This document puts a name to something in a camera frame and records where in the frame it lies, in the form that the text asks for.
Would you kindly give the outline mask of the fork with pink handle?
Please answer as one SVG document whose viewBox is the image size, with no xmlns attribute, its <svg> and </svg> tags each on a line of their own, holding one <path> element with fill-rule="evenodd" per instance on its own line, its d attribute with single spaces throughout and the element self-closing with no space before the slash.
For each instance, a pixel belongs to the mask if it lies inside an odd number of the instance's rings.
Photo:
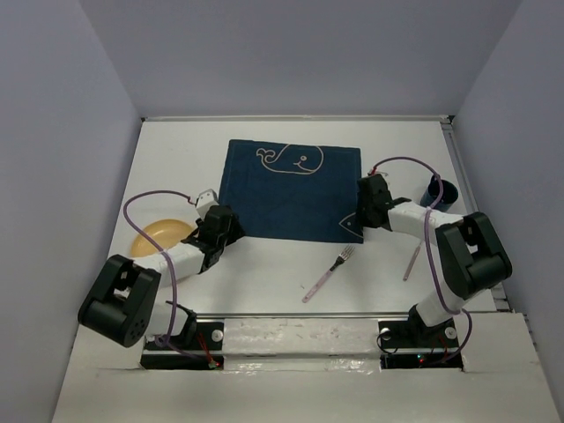
<svg viewBox="0 0 564 423">
<path fill-rule="evenodd" d="M 334 264 L 318 279 L 312 288 L 302 297 L 302 303 L 308 303 L 314 295 L 323 287 L 330 279 L 335 270 L 351 258 L 355 250 L 352 244 L 347 245 L 338 255 Z"/>
</svg>

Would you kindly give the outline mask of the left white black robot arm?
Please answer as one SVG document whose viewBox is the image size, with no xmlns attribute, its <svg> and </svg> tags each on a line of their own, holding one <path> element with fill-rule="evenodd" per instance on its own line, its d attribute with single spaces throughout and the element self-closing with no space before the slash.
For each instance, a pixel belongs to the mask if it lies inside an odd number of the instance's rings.
<svg viewBox="0 0 564 423">
<path fill-rule="evenodd" d="M 118 345 L 129 348 L 146 332 L 160 281 L 171 260 L 178 279 L 208 271 L 227 246 L 244 236 L 237 214 L 228 206 L 213 205 L 189 235 L 166 254 L 134 261 L 113 255 L 102 266 L 85 297 L 78 322 Z"/>
</svg>

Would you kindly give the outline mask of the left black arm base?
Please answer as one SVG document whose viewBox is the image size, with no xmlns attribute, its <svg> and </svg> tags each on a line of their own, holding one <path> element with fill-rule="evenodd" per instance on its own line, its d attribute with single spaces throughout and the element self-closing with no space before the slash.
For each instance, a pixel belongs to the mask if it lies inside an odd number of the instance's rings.
<svg viewBox="0 0 564 423">
<path fill-rule="evenodd" d="M 146 370 L 222 370 L 224 326 L 222 320 L 198 321 L 194 334 L 172 336 L 172 347 L 159 347 L 146 340 L 140 366 Z"/>
</svg>

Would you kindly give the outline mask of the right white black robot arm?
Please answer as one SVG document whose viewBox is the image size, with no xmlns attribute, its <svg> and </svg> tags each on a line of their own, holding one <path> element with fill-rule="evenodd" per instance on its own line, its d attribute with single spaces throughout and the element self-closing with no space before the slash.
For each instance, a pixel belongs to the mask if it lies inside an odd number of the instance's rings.
<svg viewBox="0 0 564 423">
<path fill-rule="evenodd" d="M 381 329 L 379 344 L 387 353 L 430 348 L 470 300 L 511 276 L 512 264 L 484 213 L 449 214 L 394 199 L 379 174 L 359 179 L 358 189 L 356 217 L 363 227 L 411 235 L 427 253 L 439 254 L 439 264 L 430 265 L 434 290 L 411 307 L 406 320 Z"/>
</svg>

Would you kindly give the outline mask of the knife with pink handle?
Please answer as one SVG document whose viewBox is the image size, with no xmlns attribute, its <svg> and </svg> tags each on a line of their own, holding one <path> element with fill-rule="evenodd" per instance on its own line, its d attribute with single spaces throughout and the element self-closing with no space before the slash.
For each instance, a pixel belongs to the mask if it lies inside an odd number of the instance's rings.
<svg viewBox="0 0 564 423">
<path fill-rule="evenodd" d="M 415 265 L 415 263 L 416 263 L 416 261 L 417 261 L 417 258 L 418 258 L 418 256 L 419 256 L 419 252 L 420 252 L 420 250 L 421 250 L 421 246 L 422 246 L 422 244 L 420 243 L 420 244 L 415 248 L 415 250 L 413 251 L 412 256 L 411 256 L 411 259 L 410 259 L 410 261 L 409 261 L 409 263 L 408 263 L 408 265 L 407 265 L 407 268 L 406 268 L 406 270 L 405 270 L 405 272 L 404 272 L 403 281 L 407 281 L 407 280 L 409 279 L 409 277 L 410 277 L 410 275 L 411 275 L 411 273 L 412 273 L 412 269 L 413 269 L 413 267 L 414 267 L 414 265 Z"/>
</svg>

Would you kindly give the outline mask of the yellow round plate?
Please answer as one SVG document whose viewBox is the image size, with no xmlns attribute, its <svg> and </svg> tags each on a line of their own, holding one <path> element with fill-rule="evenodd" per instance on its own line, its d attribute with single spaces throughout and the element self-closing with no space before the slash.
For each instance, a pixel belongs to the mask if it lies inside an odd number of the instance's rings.
<svg viewBox="0 0 564 423">
<path fill-rule="evenodd" d="M 162 219 L 148 225 L 144 232 L 156 241 L 163 249 L 170 249 L 189 236 L 195 228 L 178 219 Z M 144 257 L 158 250 L 142 235 L 138 234 L 130 247 L 130 255 Z"/>
</svg>

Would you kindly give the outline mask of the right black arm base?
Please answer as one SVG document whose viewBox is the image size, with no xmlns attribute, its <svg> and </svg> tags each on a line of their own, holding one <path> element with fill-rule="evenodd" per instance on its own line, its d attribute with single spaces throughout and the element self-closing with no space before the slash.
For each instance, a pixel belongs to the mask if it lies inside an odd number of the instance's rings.
<svg viewBox="0 0 564 423">
<path fill-rule="evenodd" d="M 456 326 L 452 319 L 430 334 L 417 335 L 406 320 L 378 322 L 376 346 L 382 369 L 464 368 Z"/>
</svg>

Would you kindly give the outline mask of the dark blue mug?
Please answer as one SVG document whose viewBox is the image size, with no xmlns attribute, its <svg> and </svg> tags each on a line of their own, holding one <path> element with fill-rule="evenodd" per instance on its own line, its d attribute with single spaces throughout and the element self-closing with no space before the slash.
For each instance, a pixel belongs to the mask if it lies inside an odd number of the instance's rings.
<svg viewBox="0 0 564 423">
<path fill-rule="evenodd" d="M 422 207 L 432 207 L 440 212 L 447 212 L 458 199 L 457 187 L 449 181 L 442 180 L 442 196 L 440 200 L 437 200 L 439 194 L 439 182 L 432 177 L 419 200 L 419 205 Z"/>
</svg>

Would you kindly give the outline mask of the navy whale placemat cloth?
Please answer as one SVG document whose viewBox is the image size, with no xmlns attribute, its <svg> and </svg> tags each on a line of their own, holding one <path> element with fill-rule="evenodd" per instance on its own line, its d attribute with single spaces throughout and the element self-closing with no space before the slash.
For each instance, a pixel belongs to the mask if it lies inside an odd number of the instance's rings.
<svg viewBox="0 0 564 423">
<path fill-rule="evenodd" d="M 360 177 L 356 147 L 232 139 L 219 201 L 238 214 L 249 237 L 361 243 Z"/>
</svg>

